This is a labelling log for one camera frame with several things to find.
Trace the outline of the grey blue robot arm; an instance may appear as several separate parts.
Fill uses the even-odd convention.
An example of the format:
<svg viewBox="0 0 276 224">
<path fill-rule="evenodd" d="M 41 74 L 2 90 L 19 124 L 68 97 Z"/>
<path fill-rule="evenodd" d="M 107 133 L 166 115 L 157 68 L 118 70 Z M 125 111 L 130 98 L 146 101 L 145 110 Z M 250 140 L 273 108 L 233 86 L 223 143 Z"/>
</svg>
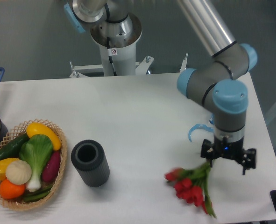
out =
<svg viewBox="0 0 276 224">
<path fill-rule="evenodd" d="M 256 65 L 257 53 L 237 43 L 210 1 L 180 0 L 178 5 L 213 59 L 204 69 L 183 68 L 177 79 L 183 95 L 212 113 L 214 141 L 203 141 L 201 157 L 254 169 L 256 150 L 243 147 L 248 91 L 239 78 Z M 79 33 L 89 31 L 98 44 L 105 76 L 138 74 L 135 47 L 142 25 L 126 0 L 70 0 L 64 11 Z"/>
</svg>

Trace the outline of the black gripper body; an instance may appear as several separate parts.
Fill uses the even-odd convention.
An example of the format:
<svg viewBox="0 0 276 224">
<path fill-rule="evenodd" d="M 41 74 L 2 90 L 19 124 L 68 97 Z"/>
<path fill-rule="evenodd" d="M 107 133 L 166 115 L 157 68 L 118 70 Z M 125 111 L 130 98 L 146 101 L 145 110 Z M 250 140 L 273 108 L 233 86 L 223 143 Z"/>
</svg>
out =
<svg viewBox="0 0 276 224">
<path fill-rule="evenodd" d="M 224 158 L 234 160 L 238 164 L 242 165 L 244 154 L 256 154 L 255 148 L 244 149 L 243 141 L 244 137 L 238 140 L 227 136 L 213 135 L 214 142 L 204 139 L 201 149 L 213 149 L 215 151 L 215 159 Z"/>
</svg>

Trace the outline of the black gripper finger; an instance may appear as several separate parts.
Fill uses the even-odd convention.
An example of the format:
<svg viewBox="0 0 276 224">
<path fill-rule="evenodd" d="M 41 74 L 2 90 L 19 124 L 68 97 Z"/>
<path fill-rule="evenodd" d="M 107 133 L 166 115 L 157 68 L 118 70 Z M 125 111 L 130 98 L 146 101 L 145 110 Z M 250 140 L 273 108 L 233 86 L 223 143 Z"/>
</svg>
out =
<svg viewBox="0 0 276 224">
<path fill-rule="evenodd" d="M 200 157 L 205 158 L 210 163 L 210 167 L 213 167 L 213 160 L 215 160 L 215 151 L 213 149 L 202 149 Z"/>
<path fill-rule="evenodd" d="M 247 170 L 256 169 L 256 154 L 244 154 L 242 166 L 242 175 L 245 175 Z"/>
</svg>

